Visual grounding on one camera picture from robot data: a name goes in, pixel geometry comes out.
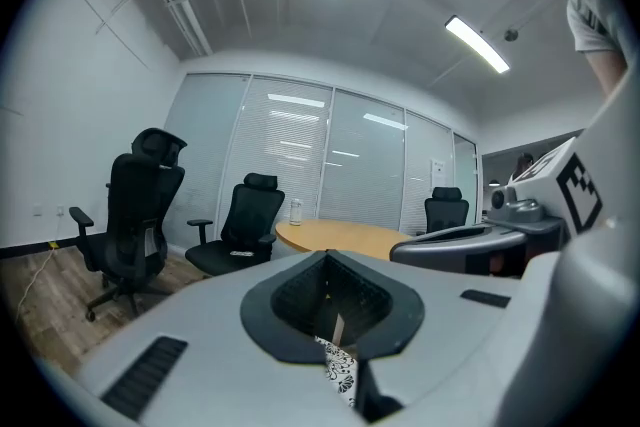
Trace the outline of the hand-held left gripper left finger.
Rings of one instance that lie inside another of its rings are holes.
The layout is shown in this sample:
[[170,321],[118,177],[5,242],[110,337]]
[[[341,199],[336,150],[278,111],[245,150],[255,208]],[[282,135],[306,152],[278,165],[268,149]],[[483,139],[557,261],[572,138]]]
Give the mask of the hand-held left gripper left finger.
[[283,363],[323,363],[315,341],[318,313],[328,294],[326,253],[312,253],[250,288],[241,300],[246,334],[265,353]]

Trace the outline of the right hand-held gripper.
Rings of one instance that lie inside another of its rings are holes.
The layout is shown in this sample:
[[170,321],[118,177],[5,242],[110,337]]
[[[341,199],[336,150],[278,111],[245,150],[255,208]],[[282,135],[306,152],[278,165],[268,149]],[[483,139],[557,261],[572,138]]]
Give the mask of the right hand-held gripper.
[[592,123],[495,189],[484,222],[390,251],[395,263],[476,275],[519,275],[609,219],[639,215],[639,66],[633,64]]

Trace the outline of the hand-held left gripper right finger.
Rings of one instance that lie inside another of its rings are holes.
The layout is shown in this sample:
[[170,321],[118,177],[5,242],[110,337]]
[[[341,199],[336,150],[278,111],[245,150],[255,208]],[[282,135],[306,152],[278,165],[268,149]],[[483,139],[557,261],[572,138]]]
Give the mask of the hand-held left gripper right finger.
[[334,250],[327,252],[327,292],[361,361],[401,353],[425,317],[413,288]]

